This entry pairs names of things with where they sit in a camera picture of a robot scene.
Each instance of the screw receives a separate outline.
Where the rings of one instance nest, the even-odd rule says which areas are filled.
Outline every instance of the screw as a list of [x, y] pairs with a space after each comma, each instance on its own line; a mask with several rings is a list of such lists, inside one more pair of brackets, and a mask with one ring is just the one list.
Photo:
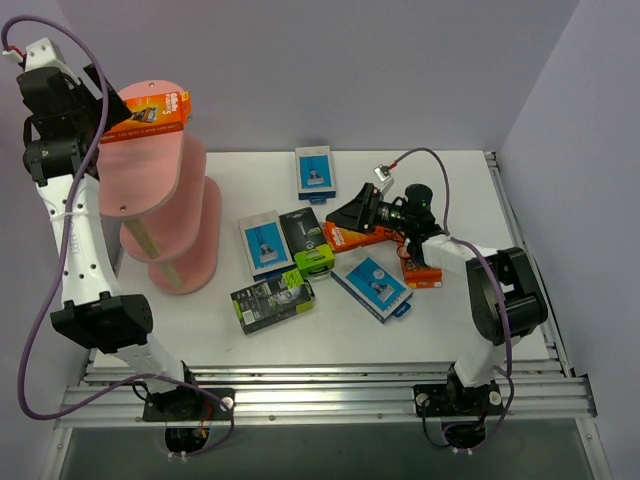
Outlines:
[[489, 403], [491, 405], [497, 406], [502, 403], [502, 397], [498, 392], [489, 392]]
[[222, 398], [222, 403], [224, 403], [229, 410], [231, 410], [233, 408], [233, 405], [234, 405], [233, 398], [231, 398], [231, 397], [223, 397]]
[[429, 395], [427, 395], [426, 393], [419, 393], [418, 395], [416, 395], [417, 405], [422, 406], [422, 404], [424, 404], [425, 407], [428, 407], [430, 403], [431, 400], [429, 400]]

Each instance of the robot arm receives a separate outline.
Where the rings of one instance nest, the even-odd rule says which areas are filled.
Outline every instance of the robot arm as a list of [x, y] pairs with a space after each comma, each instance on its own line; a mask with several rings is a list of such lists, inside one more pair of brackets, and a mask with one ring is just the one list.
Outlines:
[[[89, 76], [94, 71], [86, 69]], [[71, 229], [64, 275], [62, 310], [51, 313], [54, 329], [85, 348], [98, 348], [124, 360], [136, 373], [151, 373], [192, 383], [193, 375], [153, 335], [153, 319], [143, 295], [122, 295], [111, 268], [100, 223], [97, 158], [80, 180], [71, 212], [66, 199], [99, 121], [99, 100], [65, 64], [57, 46], [44, 38], [27, 47], [24, 73], [18, 77], [24, 104], [32, 115], [25, 122], [23, 161], [36, 183], [54, 230], [58, 251], [64, 220]], [[131, 112], [109, 86], [107, 128]], [[40, 134], [33, 140], [32, 126]], [[189, 389], [149, 379], [147, 386], [159, 410], [188, 415], [200, 407]]]
[[[327, 215], [337, 226], [362, 233], [377, 226], [389, 228], [405, 239], [412, 259], [420, 264], [439, 267], [469, 285], [471, 312], [477, 335], [474, 345], [452, 366], [448, 392], [452, 404], [467, 403], [465, 397], [477, 396], [478, 389], [493, 382], [495, 367], [505, 358], [505, 332], [498, 311], [498, 297], [475, 253], [460, 245], [436, 224], [431, 213], [433, 193], [425, 185], [406, 188], [404, 197], [384, 201], [392, 177], [387, 167], [376, 169], [381, 189], [366, 183], [354, 200]], [[547, 307], [531, 264], [520, 248], [495, 250], [478, 248], [500, 284], [512, 344], [529, 335], [547, 319]]]

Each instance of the green product box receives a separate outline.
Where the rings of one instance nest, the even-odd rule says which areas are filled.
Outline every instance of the green product box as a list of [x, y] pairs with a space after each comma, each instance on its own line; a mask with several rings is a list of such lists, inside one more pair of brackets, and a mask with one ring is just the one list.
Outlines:
[[311, 207], [280, 215], [280, 226], [303, 278], [333, 268], [333, 252]]
[[311, 310], [314, 297], [297, 268], [231, 294], [245, 335]]

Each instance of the white table surface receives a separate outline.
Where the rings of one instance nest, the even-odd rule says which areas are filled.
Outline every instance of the white table surface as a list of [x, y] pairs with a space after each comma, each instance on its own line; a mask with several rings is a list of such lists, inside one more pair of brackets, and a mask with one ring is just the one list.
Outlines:
[[[319, 220], [351, 200], [373, 168], [388, 165], [402, 152], [334, 152], [338, 195], [314, 210]], [[441, 152], [451, 182], [449, 227], [459, 238], [482, 246], [512, 246], [484, 156], [480, 151]], [[444, 184], [435, 160], [426, 153], [405, 159], [393, 170], [391, 201], [412, 182], [434, 192], [439, 223]], [[404, 362], [453, 362], [474, 335], [466, 281], [444, 275], [439, 289], [416, 290], [412, 308], [401, 319], [380, 324], [334, 280], [313, 283], [313, 310], [245, 336], [229, 294], [253, 282], [237, 220], [276, 209], [279, 213], [307, 206], [296, 194], [293, 152], [209, 153], [207, 175], [222, 190], [222, 224], [218, 268], [202, 290], [186, 296], [158, 291], [146, 266], [125, 254], [119, 280], [122, 291], [142, 293], [154, 316], [154, 333], [171, 352], [191, 366], [299, 366]], [[402, 277], [393, 243], [366, 247], [381, 265]], [[539, 329], [514, 349], [516, 360], [547, 359]], [[95, 367], [123, 366], [98, 353]]]

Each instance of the gray floor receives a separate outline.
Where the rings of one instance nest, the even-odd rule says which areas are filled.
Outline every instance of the gray floor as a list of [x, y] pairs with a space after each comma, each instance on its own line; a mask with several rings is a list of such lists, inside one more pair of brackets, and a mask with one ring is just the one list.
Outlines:
[[240, 428], [186, 464], [157, 449], [160, 430], [74, 432], [64, 480], [87, 479], [591, 479], [572, 421], [512, 421], [477, 455], [453, 455], [420, 425]]

